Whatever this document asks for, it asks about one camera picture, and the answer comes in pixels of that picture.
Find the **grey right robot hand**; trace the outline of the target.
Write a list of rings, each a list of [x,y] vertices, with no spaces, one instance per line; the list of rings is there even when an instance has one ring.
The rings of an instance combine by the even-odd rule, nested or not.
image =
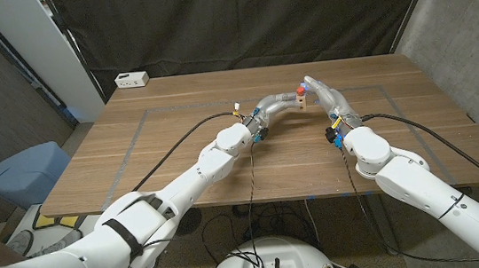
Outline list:
[[[349,106],[348,100],[338,90],[330,88],[311,76],[305,76],[303,83],[307,91],[317,95],[320,106],[324,108],[332,123],[341,119],[340,123],[346,122],[351,129],[362,127],[363,123],[359,115]]]

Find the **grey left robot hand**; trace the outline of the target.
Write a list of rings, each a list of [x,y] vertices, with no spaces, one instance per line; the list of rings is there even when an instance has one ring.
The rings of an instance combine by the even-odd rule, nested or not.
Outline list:
[[[268,95],[261,99],[253,112],[245,119],[244,124],[255,136],[263,128],[268,128],[273,117],[277,113],[288,108],[299,108],[301,103],[296,99],[296,93],[282,93],[276,95]]]

